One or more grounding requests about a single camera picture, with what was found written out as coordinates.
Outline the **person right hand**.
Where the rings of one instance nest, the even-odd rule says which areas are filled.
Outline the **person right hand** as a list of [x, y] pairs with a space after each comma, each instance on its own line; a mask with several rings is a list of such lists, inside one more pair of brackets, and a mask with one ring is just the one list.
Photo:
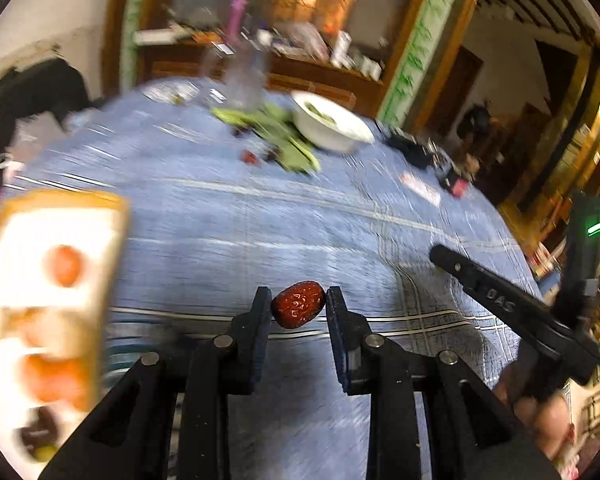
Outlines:
[[562, 445], [572, 437], [573, 424], [567, 401], [560, 391], [542, 403], [533, 398], [515, 400], [518, 382], [517, 363], [511, 362], [503, 368], [493, 393], [526, 426], [545, 456], [554, 460]]

